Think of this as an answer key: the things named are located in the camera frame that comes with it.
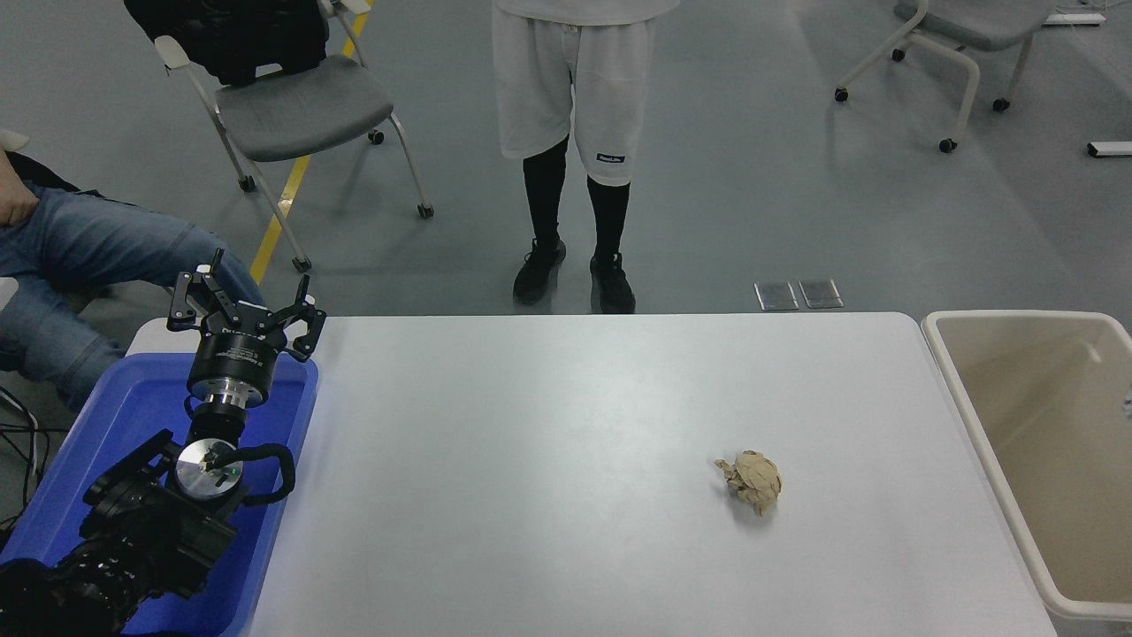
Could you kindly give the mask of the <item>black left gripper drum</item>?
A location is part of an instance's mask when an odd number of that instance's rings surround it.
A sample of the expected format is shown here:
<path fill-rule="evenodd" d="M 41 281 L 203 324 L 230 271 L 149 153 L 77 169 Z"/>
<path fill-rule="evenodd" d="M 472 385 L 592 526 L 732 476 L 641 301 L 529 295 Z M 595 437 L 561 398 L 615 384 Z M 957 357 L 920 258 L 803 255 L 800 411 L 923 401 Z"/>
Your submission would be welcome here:
<path fill-rule="evenodd" d="M 237 305 L 237 324 L 222 311 L 203 319 L 201 343 L 187 376 L 191 395 L 217 394 L 223 384 L 247 395 L 271 394 L 278 353 L 288 345 L 283 327 L 272 324 L 274 311 L 261 305 Z"/>

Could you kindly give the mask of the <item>seated person's hand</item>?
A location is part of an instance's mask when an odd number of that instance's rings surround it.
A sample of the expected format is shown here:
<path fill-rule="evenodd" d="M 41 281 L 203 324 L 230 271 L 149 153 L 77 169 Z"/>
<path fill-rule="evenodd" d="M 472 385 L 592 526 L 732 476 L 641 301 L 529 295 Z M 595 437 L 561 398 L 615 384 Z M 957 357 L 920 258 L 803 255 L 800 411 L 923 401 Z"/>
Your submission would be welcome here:
<path fill-rule="evenodd" d="M 40 199 L 33 193 L 28 186 L 12 169 L 11 160 L 7 157 L 7 152 L 1 152 L 0 163 L 0 217 L 3 229 L 19 226 L 20 223 L 29 219 Z"/>

